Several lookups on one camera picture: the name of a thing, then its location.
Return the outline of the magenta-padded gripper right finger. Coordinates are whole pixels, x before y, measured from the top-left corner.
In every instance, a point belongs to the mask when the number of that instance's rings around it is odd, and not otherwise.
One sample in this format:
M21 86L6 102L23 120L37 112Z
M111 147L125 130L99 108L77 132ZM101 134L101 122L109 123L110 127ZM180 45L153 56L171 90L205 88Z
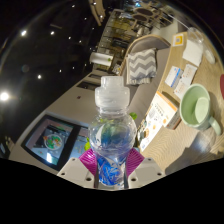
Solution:
M152 158L145 158L131 149L126 159L126 179L129 189L140 188L165 177L165 173Z

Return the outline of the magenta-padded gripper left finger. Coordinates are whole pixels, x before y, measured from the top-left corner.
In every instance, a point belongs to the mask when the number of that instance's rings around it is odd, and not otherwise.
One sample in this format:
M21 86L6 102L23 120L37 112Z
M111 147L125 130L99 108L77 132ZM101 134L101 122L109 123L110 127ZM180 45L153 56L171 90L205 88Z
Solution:
M58 176L84 188L98 186L97 159L92 149L88 149L79 158L71 157Z

